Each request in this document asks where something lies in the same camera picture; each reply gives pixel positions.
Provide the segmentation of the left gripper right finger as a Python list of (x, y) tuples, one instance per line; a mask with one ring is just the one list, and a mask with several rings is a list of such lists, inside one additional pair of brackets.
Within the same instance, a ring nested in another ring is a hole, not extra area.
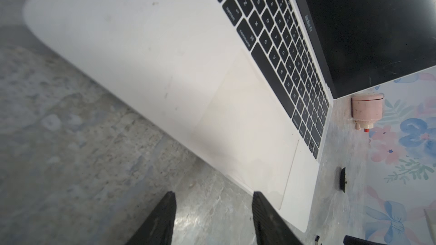
[(302, 245), (260, 191), (253, 194), (252, 213), (258, 245)]

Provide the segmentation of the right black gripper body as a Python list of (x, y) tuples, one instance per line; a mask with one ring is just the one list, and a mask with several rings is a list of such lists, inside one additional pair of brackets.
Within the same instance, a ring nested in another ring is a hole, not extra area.
[(369, 240), (360, 239), (346, 235), (343, 240), (344, 245), (384, 245), (382, 243), (376, 243)]

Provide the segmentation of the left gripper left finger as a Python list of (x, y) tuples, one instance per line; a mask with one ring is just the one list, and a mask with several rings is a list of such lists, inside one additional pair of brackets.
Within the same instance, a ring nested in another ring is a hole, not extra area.
[(171, 245), (176, 211), (176, 194), (169, 191), (126, 245)]

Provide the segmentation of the black mouse battery cover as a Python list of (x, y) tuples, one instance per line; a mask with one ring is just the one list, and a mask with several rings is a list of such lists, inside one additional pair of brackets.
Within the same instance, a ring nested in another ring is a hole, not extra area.
[(339, 175), (339, 188), (341, 191), (345, 192), (346, 190), (346, 168), (342, 168)]

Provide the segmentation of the silver laptop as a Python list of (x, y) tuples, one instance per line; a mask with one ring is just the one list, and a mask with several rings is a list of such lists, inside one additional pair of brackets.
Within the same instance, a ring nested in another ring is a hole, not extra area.
[(436, 64), (436, 0), (27, 0), (23, 18), (300, 231), (333, 101)]

